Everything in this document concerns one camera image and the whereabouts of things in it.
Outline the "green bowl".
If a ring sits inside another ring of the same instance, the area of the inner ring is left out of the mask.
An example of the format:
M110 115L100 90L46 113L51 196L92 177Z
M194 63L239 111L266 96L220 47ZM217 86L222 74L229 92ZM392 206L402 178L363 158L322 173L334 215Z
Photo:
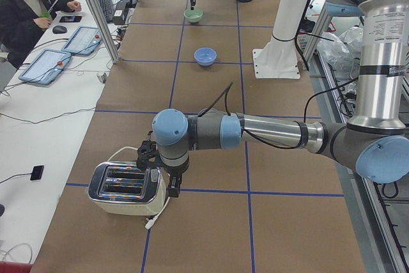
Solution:
M187 9L183 12L185 20L189 23L198 23L203 18L203 10L196 8L194 10Z

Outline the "blue bowl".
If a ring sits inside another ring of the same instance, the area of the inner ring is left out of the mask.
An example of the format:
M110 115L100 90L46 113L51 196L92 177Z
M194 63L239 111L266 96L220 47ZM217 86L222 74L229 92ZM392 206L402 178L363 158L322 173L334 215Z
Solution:
M198 65L210 66L217 59L217 52L210 47L202 47L194 52L194 59Z

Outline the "chrome cream two-slot toaster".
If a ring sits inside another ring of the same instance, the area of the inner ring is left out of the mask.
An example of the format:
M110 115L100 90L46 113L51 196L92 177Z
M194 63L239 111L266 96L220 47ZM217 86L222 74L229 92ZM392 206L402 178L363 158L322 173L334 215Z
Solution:
M108 161L95 168L88 196L111 214L151 216L166 202L166 183L158 168L140 169L135 162Z

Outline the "black keyboard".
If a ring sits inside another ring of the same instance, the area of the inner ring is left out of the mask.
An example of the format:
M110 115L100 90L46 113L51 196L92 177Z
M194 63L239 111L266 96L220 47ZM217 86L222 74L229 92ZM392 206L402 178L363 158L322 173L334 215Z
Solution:
M113 22L113 3L112 0L98 0L103 16L107 23Z

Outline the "blue teach pendant far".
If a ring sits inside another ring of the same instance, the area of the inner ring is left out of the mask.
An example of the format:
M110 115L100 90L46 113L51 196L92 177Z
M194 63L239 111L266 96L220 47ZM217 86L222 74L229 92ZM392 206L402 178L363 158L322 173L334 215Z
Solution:
M79 26L61 50L73 55L89 56L101 41L102 37L97 27Z

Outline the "blue teach pendant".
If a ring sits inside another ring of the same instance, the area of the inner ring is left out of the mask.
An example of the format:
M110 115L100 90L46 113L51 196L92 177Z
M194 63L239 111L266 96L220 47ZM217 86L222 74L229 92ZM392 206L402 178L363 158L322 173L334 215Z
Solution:
M61 50L73 55L89 56L101 41L102 37L97 27L79 26Z
M71 58L69 52L44 49L19 75L19 80L48 85L65 69Z

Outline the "black smartphone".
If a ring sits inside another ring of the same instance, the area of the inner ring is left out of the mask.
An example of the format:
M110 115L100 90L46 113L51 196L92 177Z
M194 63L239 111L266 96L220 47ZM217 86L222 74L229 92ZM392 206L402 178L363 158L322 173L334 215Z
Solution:
M80 15L66 15L60 18L60 23L77 23L82 20Z

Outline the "small black usb device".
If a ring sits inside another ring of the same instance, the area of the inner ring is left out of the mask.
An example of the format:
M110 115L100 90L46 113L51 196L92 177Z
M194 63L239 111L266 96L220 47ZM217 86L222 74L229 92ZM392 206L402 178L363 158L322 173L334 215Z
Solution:
M23 176L29 176L30 181L37 181L37 180L40 180L42 178L43 170L44 170L43 165L34 166L32 172L30 172L30 173L21 173L21 174L16 174L16 175L9 176L8 178L5 178L5 179L1 180L0 183L5 183L5 182L7 182L9 180L12 180L14 178L20 178L20 177L23 177Z

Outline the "black computer mouse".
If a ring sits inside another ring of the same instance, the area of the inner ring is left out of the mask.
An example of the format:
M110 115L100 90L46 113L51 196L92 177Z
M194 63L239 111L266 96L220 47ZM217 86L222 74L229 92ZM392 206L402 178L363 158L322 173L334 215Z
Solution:
M67 28L62 25L57 25L52 28L54 34L65 34L68 32Z

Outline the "crumpled plastic bag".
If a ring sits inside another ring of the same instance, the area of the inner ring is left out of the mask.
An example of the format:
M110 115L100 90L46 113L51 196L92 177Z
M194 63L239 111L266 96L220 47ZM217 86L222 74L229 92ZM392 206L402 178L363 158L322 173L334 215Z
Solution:
M359 74L363 29L351 27L340 36L323 33L317 51L338 78L353 79Z

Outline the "blue teach pendant near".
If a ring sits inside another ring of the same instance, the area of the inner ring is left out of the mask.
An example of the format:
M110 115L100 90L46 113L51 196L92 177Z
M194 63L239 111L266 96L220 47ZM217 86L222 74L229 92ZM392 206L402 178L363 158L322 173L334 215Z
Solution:
M69 52L44 49L19 75L19 80L48 85L65 69L71 58Z

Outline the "person in black jacket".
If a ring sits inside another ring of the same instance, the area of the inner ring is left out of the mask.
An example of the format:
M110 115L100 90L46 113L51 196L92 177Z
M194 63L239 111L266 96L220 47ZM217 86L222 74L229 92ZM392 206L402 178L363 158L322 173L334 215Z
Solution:
M7 60L15 68L23 64L56 12L79 12L75 0L1 0L1 44L8 52Z

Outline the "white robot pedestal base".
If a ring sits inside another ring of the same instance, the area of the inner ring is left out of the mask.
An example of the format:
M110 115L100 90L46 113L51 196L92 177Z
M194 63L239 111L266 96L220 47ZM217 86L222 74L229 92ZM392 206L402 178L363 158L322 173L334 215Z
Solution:
M309 0L280 0L270 41L252 51L257 79L300 78L295 44L308 4Z

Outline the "aluminium frame post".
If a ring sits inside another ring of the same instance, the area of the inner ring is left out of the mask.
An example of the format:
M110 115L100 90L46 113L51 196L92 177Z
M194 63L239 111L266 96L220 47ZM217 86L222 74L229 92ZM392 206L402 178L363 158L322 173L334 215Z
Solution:
M118 50L116 45L114 44L114 41L111 36L111 32L108 28L108 24L105 20L105 17L103 15L102 9L99 5L98 0L86 0L88 8L102 34L102 40L104 41L105 47L109 53L109 56L112 60L113 64L116 64L120 56L118 54Z

